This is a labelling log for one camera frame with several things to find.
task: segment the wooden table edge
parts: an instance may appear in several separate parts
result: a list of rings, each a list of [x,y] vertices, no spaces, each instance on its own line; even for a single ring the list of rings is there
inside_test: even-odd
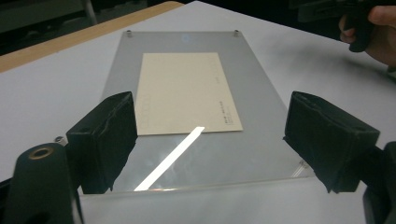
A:
[[[0,57],[0,73],[184,6],[168,1]]]

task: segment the clear plastic panel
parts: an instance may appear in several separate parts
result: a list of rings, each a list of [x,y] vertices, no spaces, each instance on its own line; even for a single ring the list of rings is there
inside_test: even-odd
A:
[[[217,52],[244,130],[202,133],[169,168],[161,171],[149,189],[314,175],[282,140],[287,109],[240,32],[126,31],[103,98],[131,91],[136,100],[143,54],[165,52]],[[187,136],[139,136],[114,190],[135,190]]]

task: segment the table surface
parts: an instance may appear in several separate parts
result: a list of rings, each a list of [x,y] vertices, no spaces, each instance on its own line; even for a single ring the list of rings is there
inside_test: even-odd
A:
[[[24,150],[63,135],[100,102],[125,26],[137,32],[240,30],[285,106],[292,91],[309,92],[380,130],[379,147],[393,140],[395,84],[385,77],[386,66],[364,53],[202,2],[182,7],[170,2],[140,13],[143,21],[134,25],[115,25],[90,37],[85,35],[94,31],[85,30],[74,37],[77,43],[54,40],[60,47],[49,42],[0,58],[1,179],[12,175],[10,167]],[[109,193],[83,196],[81,202],[87,223],[362,223],[363,190],[361,185],[356,193],[327,194],[315,178],[308,178],[155,194]]]

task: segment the person's hand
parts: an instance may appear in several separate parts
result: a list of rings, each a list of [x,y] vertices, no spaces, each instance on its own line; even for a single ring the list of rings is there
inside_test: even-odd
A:
[[[373,7],[368,20],[375,28],[366,52],[379,62],[396,67],[396,6]],[[346,16],[339,23],[340,39],[350,44],[356,39],[355,29],[344,31],[345,22]]]

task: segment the beige card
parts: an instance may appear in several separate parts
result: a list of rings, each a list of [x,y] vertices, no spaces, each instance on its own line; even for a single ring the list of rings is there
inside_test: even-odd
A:
[[[135,113],[145,134],[242,131],[217,53],[146,53]]]

